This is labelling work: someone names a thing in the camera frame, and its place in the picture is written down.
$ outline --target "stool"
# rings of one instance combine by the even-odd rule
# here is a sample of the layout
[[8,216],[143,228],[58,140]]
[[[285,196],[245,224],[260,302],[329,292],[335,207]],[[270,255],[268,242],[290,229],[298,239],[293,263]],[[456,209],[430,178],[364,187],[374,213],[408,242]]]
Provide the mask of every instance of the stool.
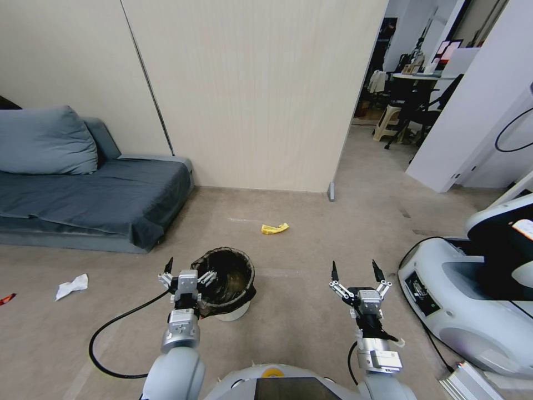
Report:
[[[396,134],[396,131],[392,129],[387,129],[387,125],[389,124],[390,120],[393,116],[400,113],[401,107],[393,107],[393,106],[387,106],[383,114],[381,115],[381,119],[379,120],[378,124],[374,128],[374,140],[379,142],[383,136],[394,136]],[[400,133],[398,136],[398,142],[401,143],[401,140],[403,139],[403,132]]]

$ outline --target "computer monitor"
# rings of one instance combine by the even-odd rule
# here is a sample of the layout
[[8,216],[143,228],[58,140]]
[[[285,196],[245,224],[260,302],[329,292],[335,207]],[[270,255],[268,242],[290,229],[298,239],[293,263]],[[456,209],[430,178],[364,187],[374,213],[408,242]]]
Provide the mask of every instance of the computer monitor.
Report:
[[448,64],[452,53],[455,49],[459,48],[461,44],[462,39],[453,41],[443,41],[441,43],[439,49],[437,50],[437,53],[435,54],[435,58],[439,59],[439,64],[437,64],[436,71],[442,71],[444,67],[446,67],[446,64]]

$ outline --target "white wall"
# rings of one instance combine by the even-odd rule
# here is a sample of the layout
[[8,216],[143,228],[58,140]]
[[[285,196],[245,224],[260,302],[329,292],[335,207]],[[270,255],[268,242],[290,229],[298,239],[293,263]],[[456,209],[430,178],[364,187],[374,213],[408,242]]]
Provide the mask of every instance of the white wall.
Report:
[[[443,77],[452,77],[455,78],[460,74],[466,73],[468,68],[470,67],[470,64],[472,64],[472,61],[477,55],[477,52],[479,51],[478,47],[469,47],[469,48],[458,48],[456,49],[448,63],[443,69],[442,76]],[[435,92],[431,93],[430,101],[437,100],[444,91],[448,88],[449,85],[452,84],[453,81],[448,79],[441,79],[437,81],[435,84]],[[430,110],[438,109],[439,104],[435,103],[432,106],[430,106]]]
[[333,179],[386,0],[127,0],[177,153],[200,185]]
[[422,34],[428,17],[434,9],[436,0],[409,0],[398,7],[398,23],[396,32],[390,41],[389,50],[383,63],[384,71],[394,71],[400,56],[409,54]]
[[532,12],[533,2],[509,0],[407,174],[447,191],[493,144],[533,81],[533,52],[520,51],[533,46]]
[[464,2],[465,0],[439,0],[437,2],[439,9],[436,18],[429,27],[422,45],[422,51],[426,55],[424,67],[431,64],[441,43],[448,37]]
[[170,154],[118,1],[0,2],[0,94],[104,120],[122,152]]
[[389,0],[387,9],[385,10],[385,16],[390,18],[400,18],[405,12],[405,8],[409,0]]
[[442,41],[439,39],[456,3],[457,0],[391,0],[385,16],[398,17],[398,23],[385,55],[384,70],[393,71],[400,56],[409,54],[414,49],[429,17],[438,6],[437,20],[431,24],[422,47],[426,57],[433,55],[437,41]]
[[[533,106],[533,97],[524,102],[524,108]],[[520,114],[521,109],[513,109],[505,122]],[[528,114],[516,121],[515,125],[502,135],[499,145],[503,149],[513,149],[533,142],[533,115]],[[464,179],[458,183],[467,187],[505,188],[518,181],[533,168],[533,147],[514,153],[501,153],[493,146],[487,149],[488,154],[474,171],[463,174]]]

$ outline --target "gray blanket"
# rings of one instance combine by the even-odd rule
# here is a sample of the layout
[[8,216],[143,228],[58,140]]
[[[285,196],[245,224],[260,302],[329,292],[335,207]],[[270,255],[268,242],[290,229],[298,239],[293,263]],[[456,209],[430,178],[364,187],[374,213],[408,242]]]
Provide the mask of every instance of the gray blanket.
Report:
[[189,187],[187,167],[170,161],[111,160],[91,175],[0,172],[0,216],[121,234],[147,249],[164,234]]

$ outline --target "beige wall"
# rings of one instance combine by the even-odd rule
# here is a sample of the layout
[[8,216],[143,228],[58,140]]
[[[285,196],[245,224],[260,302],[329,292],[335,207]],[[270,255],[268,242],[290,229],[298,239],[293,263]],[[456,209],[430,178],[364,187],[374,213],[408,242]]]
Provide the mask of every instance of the beige wall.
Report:
[[0,95],[99,117],[124,153],[170,154],[118,0],[0,0],[0,38]]
[[387,0],[125,0],[205,186],[326,190]]

